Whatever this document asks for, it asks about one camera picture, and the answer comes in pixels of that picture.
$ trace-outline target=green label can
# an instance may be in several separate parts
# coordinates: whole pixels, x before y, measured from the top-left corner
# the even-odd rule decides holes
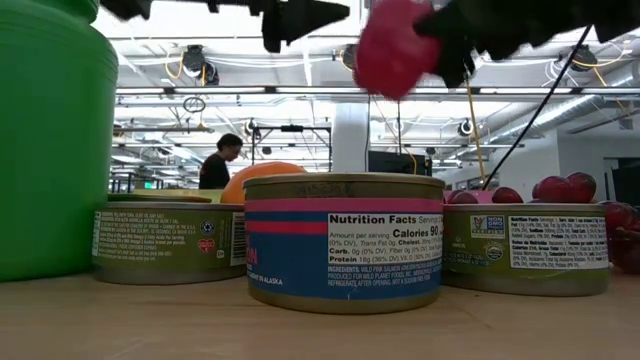
[[[241,206],[117,202],[96,212],[92,255],[98,279],[181,284],[242,275]]]
[[[539,296],[607,289],[604,209],[598,205],[448,205],[443,284]]]

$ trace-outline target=ceiling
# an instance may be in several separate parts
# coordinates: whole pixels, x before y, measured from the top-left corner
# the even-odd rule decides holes
[[[268,54],[264,50],[261,18],[250,17],[246,8],[222,6],[220,14],[209,14],[206,5],[156,1],[151,20],[134,19],[129,23],[121,23],[101,11],[93,26],[111,40],[118,53],[118,86],[121,88],[200,86],[199,80],[180,71],[179,66],[180,54],[185,47],[196,44],[204,46],[207,61],[220,75],[220,85],[216,89],[233,86],[297,88],[293,93],[277,95],[233,93],[233,89],[226,91],[227,94],[207,93],[200,96],[206,108],[193,114],[183,107],[184,100],[193,94],[167,96],[162,91],[150,91],[147,95],[120,94],[115,124],[126,132],[114,137],[114,171],[143,173],[167,183],[197,186],[194,181],[199,161],[215,151],[214,144],[220,134],[232,132],[250,142],[244,131],[249,119],[259,126],[331,127],[339,104],[367,102],[369,98],[364,94],[329,94],[331,91],[326,88],[355,86],[351,72],[340,61],[340,54],[346,45],[357,42],[368,13],[360,0],[333,2],[349,5],[351,16],[284,47],[281,54]],[[527,87],[530,88],[528,93],[531,89],[549,87],[562,66],[555,63],[558,55],[569,51],[581,32],[578,29],[558,35],[537,49],[523,47],[509,61],[496,63],[486,55],[480,55],[476,59],[478,71],[471,85],[484,89]],[[634,31],[605,44],[597,42],[595,33],[589,34],[586,44],[600,64],[606,65],[597,68],[605,82],[619,77],[617,72],[637,60],[638,34],[640,31]],[[439,78],[425,77],[419,86],[441,88],[443,83]],[[592,70],[570,71],[561,86],[603,85]],[[491,96],[477,94],[474,112],[483,142],[494,143],[495,134],[530,117],[545,95],[544,91],[528,96],[518,91]],[[559,95],[552,98],[551,104],[560,106],[578,97]],[[563,123],[559,129],[571,136],[636,136],[638,132],[633,128],[637,121],[635,96],[627,97],[630,98],[618,103],[620,97],[609,96],[604,103],[598,103],[597,108],[593,107],[570,123]],[[425,144],[444,146],[470,142],[469,138],[457,134],[460,121],[470,117],[464,90],[454,94],[414,96],[400,104],[399,114],[396,103],[382,98],[373,98],[370,108],[372,131],[375,131],[372,141],[377,148],[386,149],[396,142],[398,118],[402,124],[403,143],[414,145],[408,148],[409,151],[424,153]],[[631,125],[627,121],[621,126],[619,115],[631,115]],[[591,127],[603,119],[611,121]],[[508,144],[509,139],[501,138],[495,143]],[[262,148],[257,148],[255,161],[279,159],[299,163],[309,171],[327,171],[328,140],[328,133],[322,129],[317,133],[297,134],[274,131],[262,144],[263,147],[269,145],[271,154],[265,155]],[[118,147],[118,143],[132,146]],[[245,148],[244,158],[230,164],[231,172],[251,164],[250,153],[251,148]],[[467,155],[468,152],[442,147],[438,148],[436,159],[461,159]]]

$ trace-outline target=barcode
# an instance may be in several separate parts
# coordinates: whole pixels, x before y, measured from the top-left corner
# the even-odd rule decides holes
[[[91,255],[98,256],[98,248],[100,246],[100,219],[102,218],[102,213],[96,211],[95,216],[93,217],[93,243],[91,245]]]
[[[247,262],[247,233],[244,230],[244,213],[233,213],[232,237],[229,266],[244,265]]]

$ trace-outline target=pink and blue label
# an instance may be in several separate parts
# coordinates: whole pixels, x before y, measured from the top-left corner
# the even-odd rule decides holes
[[[264,291],[387,300],[440,286],[441,200],[254,200],[245,219],[249,282]]]

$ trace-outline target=logo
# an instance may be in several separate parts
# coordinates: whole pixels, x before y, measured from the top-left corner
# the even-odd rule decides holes
[[[491,260],[500,260],[504,255],[502,244],[491,241],[484,246],[484,252]]]
[[[203,221],[202,224],[200,224],[200,232],[202,232],[202,235],[213,235],[213,232],[216,230],[216,225],[213,223],[213,221]]]
[[[484,239],[504,239],[504,216],[471,216],[471,237]]]
[[[202,251],[203,254],[208,254],[209,251],[213,250],[216,247],[216,243],[213,239],[200,239],[198,241],[198,248]]]

